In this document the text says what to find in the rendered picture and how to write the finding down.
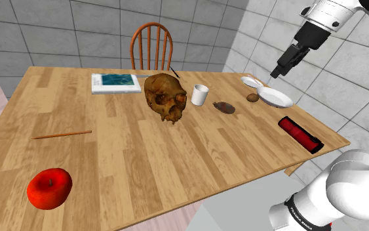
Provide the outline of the white plate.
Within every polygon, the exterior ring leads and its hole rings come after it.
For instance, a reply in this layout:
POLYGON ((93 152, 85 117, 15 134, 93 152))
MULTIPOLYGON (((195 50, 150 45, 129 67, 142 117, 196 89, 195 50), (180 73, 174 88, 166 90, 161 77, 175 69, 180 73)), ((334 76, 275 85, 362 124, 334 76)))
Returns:
POLYGON ((294 104, 291 98, 270 87, 258 87, 256 92, 259 98, 270 106, 277 108, 289 108, 294 104))

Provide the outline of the small white dish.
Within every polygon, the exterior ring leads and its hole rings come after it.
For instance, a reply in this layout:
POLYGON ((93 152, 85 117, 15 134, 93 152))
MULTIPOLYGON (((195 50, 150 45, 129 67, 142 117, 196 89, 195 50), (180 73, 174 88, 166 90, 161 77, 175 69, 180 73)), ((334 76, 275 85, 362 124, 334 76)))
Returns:
POLYGON ((241 81, 245 85, 248 85, 249 87, 252 87, 252 88, 255 88, 255 89, 263 87, 263 83, 261 83, 257 79, 254 79, 253 77, 250 77, 250 76, 242 76, 241 81))

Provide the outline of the red and black cylinder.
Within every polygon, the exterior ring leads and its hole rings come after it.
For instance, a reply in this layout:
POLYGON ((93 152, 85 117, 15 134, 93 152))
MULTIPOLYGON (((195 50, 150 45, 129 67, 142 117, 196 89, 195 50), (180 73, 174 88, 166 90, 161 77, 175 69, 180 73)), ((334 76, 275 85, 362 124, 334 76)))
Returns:
POLYGON ((302 145, 311 154, 317 153, 324 147, 324 144, 315 136, 308 133, 288 116, 283 117, 278 126, 287 132, 294 140, 302 145))

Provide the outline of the flat brown oval thing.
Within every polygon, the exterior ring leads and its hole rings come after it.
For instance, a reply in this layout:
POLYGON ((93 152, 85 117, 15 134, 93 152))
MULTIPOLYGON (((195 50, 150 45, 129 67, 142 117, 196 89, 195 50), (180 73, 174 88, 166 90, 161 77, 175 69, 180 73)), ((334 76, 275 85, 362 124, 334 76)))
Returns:
POLYGON ((213 105, 216 109, 225 114, 233 114, 235 112, 235 108, 226 102, 214 102, 213 105))

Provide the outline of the white cup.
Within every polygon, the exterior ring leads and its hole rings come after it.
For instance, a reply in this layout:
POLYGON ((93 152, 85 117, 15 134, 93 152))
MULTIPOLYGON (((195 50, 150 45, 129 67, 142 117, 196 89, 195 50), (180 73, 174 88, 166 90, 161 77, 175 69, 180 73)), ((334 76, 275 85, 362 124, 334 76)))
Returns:
POLYGON ((196 106, 202 106, 206 100, 209 88, 205 85, 195 84, 193 94, 191 96, 191 103, 196 106))

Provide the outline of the brown skull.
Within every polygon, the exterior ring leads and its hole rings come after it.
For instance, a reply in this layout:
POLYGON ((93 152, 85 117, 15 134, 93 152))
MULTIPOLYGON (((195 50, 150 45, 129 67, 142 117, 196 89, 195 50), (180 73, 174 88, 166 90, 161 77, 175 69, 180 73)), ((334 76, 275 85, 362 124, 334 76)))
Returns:
POLYGON ((187 102, 187 92, 177 78, 167 73, 149 76, 144 82, 147 105, 161 115, 161 120, 175 124, 182 118, 187 102))

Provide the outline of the brown wooden chair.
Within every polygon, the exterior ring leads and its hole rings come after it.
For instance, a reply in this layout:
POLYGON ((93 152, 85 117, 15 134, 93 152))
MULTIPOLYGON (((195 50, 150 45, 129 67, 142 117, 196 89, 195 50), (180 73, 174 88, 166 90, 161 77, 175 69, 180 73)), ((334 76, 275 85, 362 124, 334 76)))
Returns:
POLYGON ((160 70, 170 70, 172 53, 173 53, 173 42, 170 32, 158 22, 148 22, 140 26, 130 42, 130 61, 132 69, 136 69, 135 57, 134 57, 134 46, 135 42, 138 42, 138 52, 140 69, 144 69, 144 55, 143 55, 143 31, 147 30, 147 68, 150 70, 151 65, 151 28, 157 28, 156 31, 156 50, 155 50, 155 70, 159 69, 159 55, 161 54, 161 68, 160 70))

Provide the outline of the white book with blue picture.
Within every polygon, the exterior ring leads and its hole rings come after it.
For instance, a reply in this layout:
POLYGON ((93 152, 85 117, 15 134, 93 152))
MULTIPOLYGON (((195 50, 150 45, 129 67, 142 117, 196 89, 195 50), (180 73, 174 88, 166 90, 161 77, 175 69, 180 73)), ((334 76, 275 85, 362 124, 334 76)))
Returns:
POLYGON ((141 87, 136 75, 116 73, 92 73, 92 94, 126 94, 141 93, 141 87))

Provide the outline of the wooden table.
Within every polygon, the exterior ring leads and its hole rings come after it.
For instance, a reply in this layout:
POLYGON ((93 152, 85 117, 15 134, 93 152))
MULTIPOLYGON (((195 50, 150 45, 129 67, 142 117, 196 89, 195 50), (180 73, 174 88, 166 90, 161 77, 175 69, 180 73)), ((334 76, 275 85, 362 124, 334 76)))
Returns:
POLYGON ((292 172, 313 155, 279 126, 288 116, 319 138, 325 154, 349 141, 297 106, 280 109, 246 97, 239 73, 180 72, 191 93, 209 88, 172 124, 143 93, 92 94, 94 68, 28 68, 0 115, 0 231, 111 231, 240 186, 292 172), (213 105, 235 108, 225 114, 213 105), (32 137, 92 131, 32 140, 32 137), (42 210, 27 187, 41 171, 66 170, 72 188, 42 210))

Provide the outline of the orange pencil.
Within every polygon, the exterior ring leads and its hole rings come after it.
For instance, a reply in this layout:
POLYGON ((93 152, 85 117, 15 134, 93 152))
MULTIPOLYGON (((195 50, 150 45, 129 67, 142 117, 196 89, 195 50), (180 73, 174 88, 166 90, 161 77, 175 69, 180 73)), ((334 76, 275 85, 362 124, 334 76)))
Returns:
POLYGON ((44 139, 44 138, 54 138, 54 137, 66 137, 66 136, 73 136, 73 135, 82 135, 82 134, 89 134, 92 133, 92 131, 78 131, 78 132, 71 132, 71 133, 61 133, 61 134, 53 134, 53 135, 43 135, 43 136, 35 136, 32 137, 32 140, 37 139, 44 139))

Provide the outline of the red apple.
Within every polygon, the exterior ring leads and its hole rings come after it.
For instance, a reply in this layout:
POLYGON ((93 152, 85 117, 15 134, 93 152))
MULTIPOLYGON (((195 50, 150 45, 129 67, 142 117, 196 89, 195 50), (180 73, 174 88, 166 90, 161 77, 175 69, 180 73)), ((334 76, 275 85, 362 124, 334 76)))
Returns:
POLYGON ((51 210, 66 201, 72 185, 72 178, 66 170, 51 168, 38 173, 28 184, 26 192, 34 207, 51 210))

